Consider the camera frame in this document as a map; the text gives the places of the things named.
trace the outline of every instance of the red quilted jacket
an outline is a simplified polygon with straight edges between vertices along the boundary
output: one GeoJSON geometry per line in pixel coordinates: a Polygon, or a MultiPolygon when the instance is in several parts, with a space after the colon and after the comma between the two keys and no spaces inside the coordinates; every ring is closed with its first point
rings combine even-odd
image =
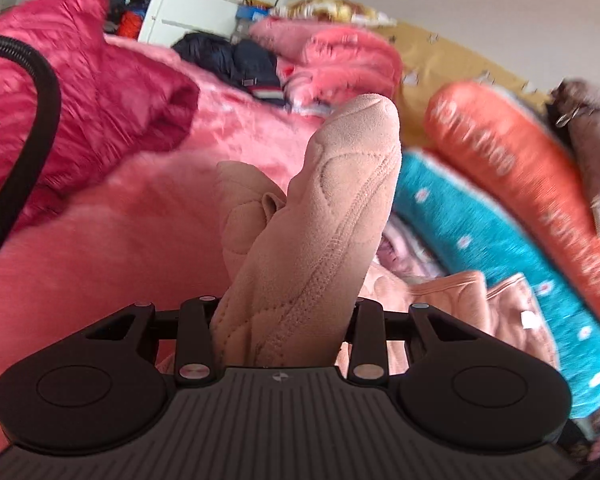
{"type": "MultiPolygon", "coordinates": [[[[160,62],[107,44],[102,25],[108,5],[109,0],[33,0],[0,17],[0,34],[41,52],[62,93],[53,150],[18,227],[59,212],[63,197],[100,181],[123,157],[171,150],[189,134],[198,87],[160,62]]],[[[29,75],[0,58],[0,185],[35,108],[29,75]]]]}

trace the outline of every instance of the teal polka-dot blanket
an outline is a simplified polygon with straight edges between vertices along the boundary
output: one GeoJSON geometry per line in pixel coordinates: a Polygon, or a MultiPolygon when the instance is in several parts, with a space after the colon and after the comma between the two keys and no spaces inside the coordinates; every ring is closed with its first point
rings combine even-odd
{"type": "Polygon", "coordinates": [[[394,198],[450,272],[480,270],[487,285],[522,272],[534,288],[573,395],[571,417],[600,407],[600,323],[522,228],[481,190],[426,153],[404,153],[394,198]]]}

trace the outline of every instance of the pink clothing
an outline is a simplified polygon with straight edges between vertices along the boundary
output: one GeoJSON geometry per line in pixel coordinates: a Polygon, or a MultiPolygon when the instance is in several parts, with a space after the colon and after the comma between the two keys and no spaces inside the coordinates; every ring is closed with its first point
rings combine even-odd
{"type": "MultiPolygon", "coordinates": [[[[104,182],[72,196],[64,214],[7,241],[0,252],[0,374],[135,301],[170,309],[223,294],[229,279],[212,192],[216,164],[254,164],[286,189],[321,122],[262,104],[170,49],[107,41],[188,76],[200,88],[198,111],[176,152],[129,157],[104,182]]],[[[0,450],[5,445],[0,430],[0,450]]]]}
{"type": "MultiPolygon", "coordinates": [[[[198,87],[184,74],[107,44],[109,0],[33,0],[0,17],[0,35],[30,44],[48,60],[62,108],[51,154],[18,226],[56,215],[64,197],[100,182],[126,156],[166,152],[189,134],[198,87]]],[[[36,110],[29,75],[0,58],[0,186],[36,110]]]]}
{"type": "MultiPolygon", "coordinates": [[[[429,303],[465,323],[560,369],[558,351],[538,300],[522,274],[487,289],[477,270],[458,272],[427,283],[407,285],[385,268],[371,264],[360,296],[378,301],[385,310],[407,312],[412,303],[429,303]]],[[[346,374],[349,347],[344,343],[336,364],[346,374]]],[[[403,341],[388,341],[389,370],[408,368],[403,341]]]]}
{"type": "Polygon", "coordinates": [[[280,56],[278,76],[294,108],[341,105],[367,93],[391,98],[400,83],[400,54],[364,28],[271,18],[253,25],[250,35],[280,56]]]}
{"type": "Polygon", "coordinates": [[[396,213],[389,215],[376,257],[405,283],[428,282],[448,274],[396,213]]]}
{"type": "Polygon", "coordinates": [[[210,324],[221,364],[333,364],[391,210],[399,129],[391,101],[356,98],[313,135],[286,195],[253,166],[218,165],[232,277],[210,324]]]}

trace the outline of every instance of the pink fleece blanket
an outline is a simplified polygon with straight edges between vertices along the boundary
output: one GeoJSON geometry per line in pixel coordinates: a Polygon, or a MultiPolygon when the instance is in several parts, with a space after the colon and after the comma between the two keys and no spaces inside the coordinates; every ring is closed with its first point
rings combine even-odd
{"type": "Polygon", "coordinates": [[[400,83],[400,54],[364,28],[269,18],[249,34],[280,56],[278,76],[294,108],[314,101],[337,106],[365,93],[391,98],[400,83]]]}
{"type": "MultiPolygon", "coordinates": [[[[198,112],[177,152],[127,159],[63,215],[8,240],[0,253],[0,373],[135,301],[169,309],[223,294],[216,164],[254,164],[286,189],[318,126],[223,85],[171,50],[109,41],[190,76],[200,87],[198,112]]],[[[0,450],[5,444],[0,431],[0,450]]]]}

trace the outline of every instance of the pile of blankets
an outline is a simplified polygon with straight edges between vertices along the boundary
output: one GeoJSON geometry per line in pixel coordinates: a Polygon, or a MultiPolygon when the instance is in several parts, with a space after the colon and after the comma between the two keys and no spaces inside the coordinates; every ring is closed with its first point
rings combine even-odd
{"type": "Polygon", "coordinates": [[[506,316],[510,333],[546,323],[555,359],[544,360],[569,383],[574,418],[600,407],[600,164],[582,163],[600,139],[600,92],[587,95],[586,104],[557,100],[583,180],[548,125],[508,92],[474,81],[440,89],[424,117],[434,149],[403,154],[377,252],[410,286],[467,271],[479,271],[488,290],[523,280],[527,306],[509,303],[500,315],[517,312],[506,316]],[[578,121],[597,125],[597,136],[585,140],[578,121]]]}
{"type": "Polygon", "coordinates": [[[361,94],[391,98],[402,77],[398,51],[364,28],[267,18],[249,33],[278,56],[278,76],[295,112],[336,107],[361,94]]]}

